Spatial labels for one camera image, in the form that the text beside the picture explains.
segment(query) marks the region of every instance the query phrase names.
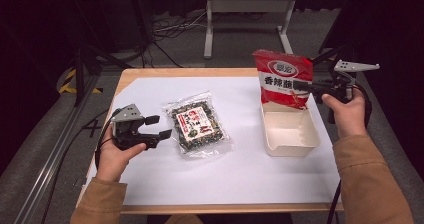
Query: red snack bag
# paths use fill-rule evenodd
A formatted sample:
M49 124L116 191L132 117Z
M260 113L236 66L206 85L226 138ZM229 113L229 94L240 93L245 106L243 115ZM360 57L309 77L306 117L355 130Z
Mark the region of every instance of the red snack bag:
M257 50L253 56L261 84L262 103L271 101L306 109L309 93L293 89L293 81L312 83L312 62L302 56L268 50Z

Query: seaweed snack package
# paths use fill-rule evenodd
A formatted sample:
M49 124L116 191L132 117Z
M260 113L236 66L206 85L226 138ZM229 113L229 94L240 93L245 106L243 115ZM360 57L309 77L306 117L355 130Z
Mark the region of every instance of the seaweed snack package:
M173 139L184 157L205 158L232 150L211 99L212 94L204 92L163 108L173 125Z
M309 93L293 89L293 81L312 83L312 63L305 57L268 50L257 50L253 56L261 84L262 104L275 102L306 109Z

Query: clear plastic bag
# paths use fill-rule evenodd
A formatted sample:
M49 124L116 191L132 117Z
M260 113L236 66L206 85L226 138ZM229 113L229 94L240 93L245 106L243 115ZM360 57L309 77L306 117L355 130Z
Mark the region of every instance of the clear plastic bag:
M178 142L183 157L206 158L233 149L212 106L209 91L172 102L163 109L172 123L172 138Z

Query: person's right hand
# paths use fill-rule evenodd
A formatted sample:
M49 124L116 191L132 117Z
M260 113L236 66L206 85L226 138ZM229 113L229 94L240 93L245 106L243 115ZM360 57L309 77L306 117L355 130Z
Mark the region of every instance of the person's right hand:
M333 109L339 137L367 135L365 128L365 99L362 92L353 88L353 99L344 104L329 94L322 95L323 102Z

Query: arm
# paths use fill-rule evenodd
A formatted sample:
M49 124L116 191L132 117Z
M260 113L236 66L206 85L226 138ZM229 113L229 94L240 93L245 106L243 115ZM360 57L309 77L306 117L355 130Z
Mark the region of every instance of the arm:
M333 146L341 178L341 195L347 223L413 223L408 203L383 156L364 125L364 97L343 104L323 95L334 110L340 140Z
M112 137L109 126L104 140ZM119 223L127 184L119 183L129 160L146 148L135 145L125 151L119 150L113 140L106 141L101 148L99 168L71 217L71 223Z

